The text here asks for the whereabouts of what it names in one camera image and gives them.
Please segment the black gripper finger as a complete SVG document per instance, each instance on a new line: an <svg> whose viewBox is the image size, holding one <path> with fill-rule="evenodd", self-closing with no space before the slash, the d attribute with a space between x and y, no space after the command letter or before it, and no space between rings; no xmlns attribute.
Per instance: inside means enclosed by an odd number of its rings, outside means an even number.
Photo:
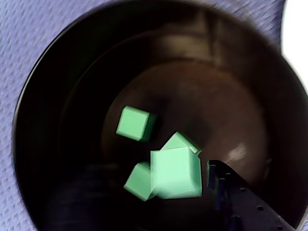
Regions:
<svg viewBox="0 0 308 231"><path fill-rule="evenodd" d="M219 160L207 162L207 187L215 197L219 231L293 231L246 181Z"/></svg>
<svg viewBox="0 0 308 231"><path fill-rule="evenodd" d="M47 231L141 231L116 198L119 165L87 165L63 175L45 217Z"/></svg>

